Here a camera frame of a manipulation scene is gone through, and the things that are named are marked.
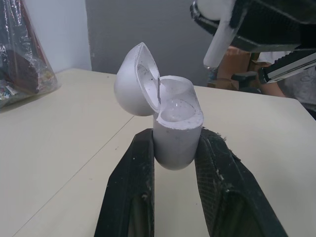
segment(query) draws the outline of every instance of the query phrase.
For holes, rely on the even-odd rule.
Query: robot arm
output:
[[[217,68],[229,45],[248,52],[295,51],[259,71],[275,82],[316,65],[316,1],[197,0],[193,20],[214,35],[204,65]]]

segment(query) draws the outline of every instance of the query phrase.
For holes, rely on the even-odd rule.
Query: gray wall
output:
[[[161,76],[206,85],[203,58],[211,35],[190,16],[193,0],[86,0],[92,70],[116,74],[140,42],[151,51]]]

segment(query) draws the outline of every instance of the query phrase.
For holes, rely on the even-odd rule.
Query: table surface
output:
[[[93,237],[108,178],[152,127],[115,100],[115,75],[72,69],[0,113],[0,236]],[[316,236],[316,123],[293,99],[196,87],[204,126],[254,174],[290,237]],[[208,236],[195,167],[155,164],[155,236]]]

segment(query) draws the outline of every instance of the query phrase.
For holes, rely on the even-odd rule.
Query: open case lid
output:
[[[129,51],[117,74],[114,92],[130,114],[149,116],[160,111],[160,75],[147,46],[142,42]]]

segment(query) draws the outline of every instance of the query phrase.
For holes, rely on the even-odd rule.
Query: desk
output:
[[[57,77],[59,90],[0,114],[2,237],[92,237],[111,172],[133,136],[152,127],[152,118],[119,107],[114,75]],[[288,235],[316,236],[314,119],[293,99],[196,92],[204,126],[227,138]],[[180,171],[155,164],[155,236],[208,236],[193,163]]]

